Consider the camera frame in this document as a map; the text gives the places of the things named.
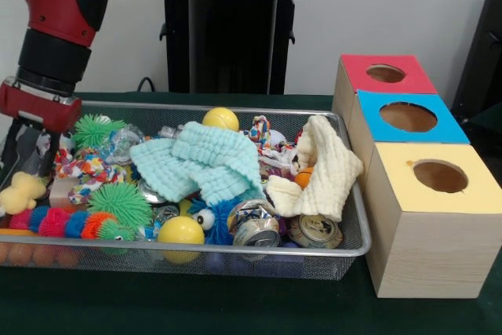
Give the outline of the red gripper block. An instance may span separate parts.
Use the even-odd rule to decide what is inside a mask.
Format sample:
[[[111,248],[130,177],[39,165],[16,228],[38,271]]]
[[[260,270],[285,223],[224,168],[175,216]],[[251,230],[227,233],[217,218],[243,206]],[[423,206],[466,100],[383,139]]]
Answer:
[[[38,175],[50,174],[60,144],[60,133],[70,130],[82,112],[82,100],[65,97],[33,88],[14,77],[1,84],[1,113],[13,118],[2,152],[3,168],[10,172],[16,166],[18,153],[16,137],[28,120],[43,129],[38,137],[38,154],[41,158]]]

